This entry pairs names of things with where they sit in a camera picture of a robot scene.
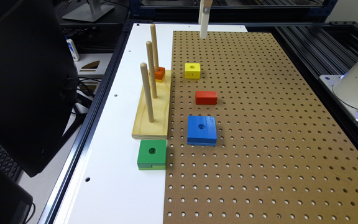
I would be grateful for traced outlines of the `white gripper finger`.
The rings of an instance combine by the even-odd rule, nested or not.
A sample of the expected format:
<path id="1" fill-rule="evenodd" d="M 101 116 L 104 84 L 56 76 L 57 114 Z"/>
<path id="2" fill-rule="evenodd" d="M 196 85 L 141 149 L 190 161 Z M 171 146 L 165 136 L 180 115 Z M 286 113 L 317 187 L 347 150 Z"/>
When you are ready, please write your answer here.
<path id="1" fill-rule="evenodd" d="M 200 25 L 200 38 L 205 39 L 208 33 L 209 15 L 211 12 L 212 0 L 201 0 L 198 23 Z"/>

